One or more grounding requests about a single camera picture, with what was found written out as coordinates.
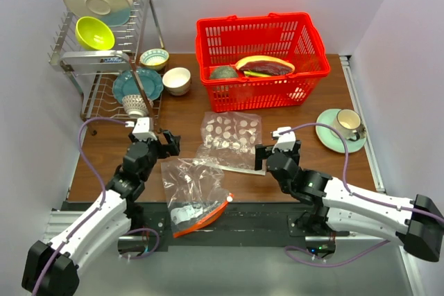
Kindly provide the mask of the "cream white bowl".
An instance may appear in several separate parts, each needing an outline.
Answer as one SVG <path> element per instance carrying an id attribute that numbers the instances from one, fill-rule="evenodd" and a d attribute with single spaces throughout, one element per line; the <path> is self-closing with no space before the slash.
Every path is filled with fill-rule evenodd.
<path id="1" fill-rule="evenodd" d="M 171 95 L 183 96 L 191 87 L 191 72 L 184 67 L 172 68 L 163 75 L 162 83 Z"/>

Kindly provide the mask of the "green toy vegetable stick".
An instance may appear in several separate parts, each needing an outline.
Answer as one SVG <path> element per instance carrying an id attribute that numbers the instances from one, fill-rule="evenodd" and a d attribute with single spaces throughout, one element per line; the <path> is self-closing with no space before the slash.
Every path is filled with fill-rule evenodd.
<path id="1" fill-rule="evenodd" d="M 244 75 L 248 77 L 254 77 L 254 78 L 269 78 L 271 75 L 265 74 L 265 73 L 257 73 L 254 71 L 244 71 Z"/>

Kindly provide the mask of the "cream enamel mug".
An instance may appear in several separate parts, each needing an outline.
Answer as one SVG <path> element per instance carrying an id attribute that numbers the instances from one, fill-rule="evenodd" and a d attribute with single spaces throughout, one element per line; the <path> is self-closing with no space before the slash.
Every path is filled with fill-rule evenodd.
<path id="1" fill-rule="evenodd" d="M 353 110 L 339 110 L 333 118 L 331 126 L 348 141 L 366 138 L 366 128 L 358 113 Z"/>

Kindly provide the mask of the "clear bag with white dots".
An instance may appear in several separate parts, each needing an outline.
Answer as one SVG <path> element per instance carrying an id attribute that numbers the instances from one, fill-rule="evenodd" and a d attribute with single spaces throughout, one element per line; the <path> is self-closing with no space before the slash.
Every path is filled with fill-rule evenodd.
<path id="1" fill-rule="evenodd" d="M 202 144 L 196 158 L 225 171 L 264 175 L 255 170 L 255 146 L 262 143 L 262 118 L 245 112 L 206 112 L 201 123 Z"/>

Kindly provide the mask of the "green toy melon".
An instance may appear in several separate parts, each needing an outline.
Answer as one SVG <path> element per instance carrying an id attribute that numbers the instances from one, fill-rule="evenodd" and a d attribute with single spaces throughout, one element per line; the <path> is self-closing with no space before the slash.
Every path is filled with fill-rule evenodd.
<path id="1" fill-rule="evenodd" d="M 231 66 L 217 67 L 210 74 L 210 80 L 231 79 L 231 78 L 238 78 L 238 77 L 239 77 L 239 74 Z"/>

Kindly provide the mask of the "red plastic shopping basket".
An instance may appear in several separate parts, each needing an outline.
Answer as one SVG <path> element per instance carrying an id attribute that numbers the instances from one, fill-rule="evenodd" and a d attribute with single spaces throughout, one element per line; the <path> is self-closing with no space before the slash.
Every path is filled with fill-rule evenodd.
<path id="1" fill-rule="evenodd" d="M 200 19 L 196 30 L 200 81 L 215 112 L 301 105 L 330 72 L 305 12 Z"/>

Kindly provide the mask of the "mint green saucer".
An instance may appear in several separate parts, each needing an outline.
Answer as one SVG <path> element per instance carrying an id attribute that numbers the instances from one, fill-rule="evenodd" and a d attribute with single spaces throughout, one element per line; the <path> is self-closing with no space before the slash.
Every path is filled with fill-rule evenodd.
<path id="1" fill-rule="evenodd" d="M 340 109 L 328 109 L 328 110 L 323 111 L 318 116 L 316 122 L 328 125 L 332 128 L 331 124 L 333 122 L 333 118 L 336 116 L 336 114 L 339 110 Z M 337 152 L 337 153 L 344 153 L 345 152 L 345 148 L 343 146 L 343 143 L 342 143 L 341 139 L 339 138 L 339 136 L 337 135 L 337 133 L 335 133 L 335 131 L 333 131 L 329 128 L 322 127 L 322 126 L 316 126 L 316 134 L 317 134 L 319 140 L 321 141 L 321 143 L 324 146 L 326 146 L 327 148 L 329 148 L 330 150 L 333 150 L 334 152 Z M 367 139 L 367 133 L 366 133 L 365 139 L 360 139 L 355 142 L 348 141 L 347 139 L 345 139 L 346 145 L 348 147 L 348 152 L 355 153 L 355 152 L 361 150 L 365 145 L 366 139 Z"/>

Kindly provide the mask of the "toy steak slice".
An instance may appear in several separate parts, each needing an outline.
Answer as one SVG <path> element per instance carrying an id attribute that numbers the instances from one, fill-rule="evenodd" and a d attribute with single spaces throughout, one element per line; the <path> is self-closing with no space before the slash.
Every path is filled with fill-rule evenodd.
<path id="1" fill-rule="evenodd" d="M 240 59 L 236 64 L 237 71 L 254 71 L 272 76 L 285 76 L 296 68 L 287 61 L 266 55 L 252 55 Z"/>

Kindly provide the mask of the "clear orange zip top bag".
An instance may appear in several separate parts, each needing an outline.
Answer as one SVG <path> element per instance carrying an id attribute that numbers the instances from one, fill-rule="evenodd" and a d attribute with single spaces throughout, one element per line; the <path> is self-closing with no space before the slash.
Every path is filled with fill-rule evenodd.
<path id="1" fill-rule="evenodd" d="M 215 158 L 163 162 L 161 172 L 175 238 L 212 224 L 233 201 L 231 192 L 222 187 L 224 172 Z"/>

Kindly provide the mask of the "lime green bowl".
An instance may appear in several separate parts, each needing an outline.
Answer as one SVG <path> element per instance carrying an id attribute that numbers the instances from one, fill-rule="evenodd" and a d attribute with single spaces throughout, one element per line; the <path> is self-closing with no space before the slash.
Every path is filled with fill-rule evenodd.
<path id="1" fill-rule="evenodd" d="M 95 17 L 81 17 L 76 22 L 75 36 L 87 51 L 107 51 L 114 47 L 115 38 L 111 29 Z"/>

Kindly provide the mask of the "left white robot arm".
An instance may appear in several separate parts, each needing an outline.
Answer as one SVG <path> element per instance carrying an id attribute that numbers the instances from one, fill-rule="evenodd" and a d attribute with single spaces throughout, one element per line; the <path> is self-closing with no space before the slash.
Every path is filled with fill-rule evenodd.
<path id="1" fill-rule="evenodd" d="M 92 205 L 48 243 L 36 241 L 28 251 L 22 288 L 32 295 L 73 295 L 86 267 L 124 234 L 144 226 L 136 199 L 160 159 L 180 153 L 180 137 L 165 130 L 166 143 L 150 134 L 130 134 L 123 161 Z"/>

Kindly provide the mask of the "grey patterned white bowl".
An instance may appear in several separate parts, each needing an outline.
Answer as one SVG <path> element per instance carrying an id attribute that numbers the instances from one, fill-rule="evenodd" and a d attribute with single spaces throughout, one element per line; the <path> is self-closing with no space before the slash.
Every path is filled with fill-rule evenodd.
<path id="1" fill-rule="evenodd" d="M 131 94 L 122 98 L 124 111 L 131 119 L 138 119 L 148 116 L 146 104 L 139 94 Z"/>

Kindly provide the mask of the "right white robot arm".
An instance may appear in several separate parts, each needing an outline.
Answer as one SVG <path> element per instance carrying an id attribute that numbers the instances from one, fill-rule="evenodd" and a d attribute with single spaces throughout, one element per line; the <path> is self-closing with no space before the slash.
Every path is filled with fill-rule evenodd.
<path id="1" fill-rule="evenodd" d="M 255 146 L 255 168 L 265 165 L 281 192 L 314 207 L 305 226 L 319 236 L 358 232 L 401 245 L 410 255 L 437 262 L 443 244 L 443 215 L 434 201 L 417 195 L 399 198 L 344 184 L 331 175 L 299 165 L 300 142 L 282 150 Z"/>

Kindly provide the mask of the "teal scalloped plate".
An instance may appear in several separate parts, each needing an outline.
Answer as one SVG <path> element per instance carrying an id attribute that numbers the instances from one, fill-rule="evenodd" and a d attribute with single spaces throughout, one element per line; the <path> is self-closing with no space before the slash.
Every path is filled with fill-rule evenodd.
<path id="1" fill-rule="evenodd" d="M 137 69 L 137 75 L 141 80 L 147 98 L 152 101 L 159 98 L 164 88 L 161 75 L 152 69 L 141 67 Z M 112 86 L 112 94 L 121 104 L 125 96 L 139 95 L 131 70 L 124 71 L 116 78 Z"/>

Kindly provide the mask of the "teal patterned small bowl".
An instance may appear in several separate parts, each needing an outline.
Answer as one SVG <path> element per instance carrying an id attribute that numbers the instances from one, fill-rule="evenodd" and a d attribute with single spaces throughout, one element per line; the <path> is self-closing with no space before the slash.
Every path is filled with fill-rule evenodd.
<path id="1" fill-rule="evenodd" d="M 169 61 L 169 53 L 164 49 L 149 49 L 139 57 L 139 64 L 148 69 L 159 71 Z"/>

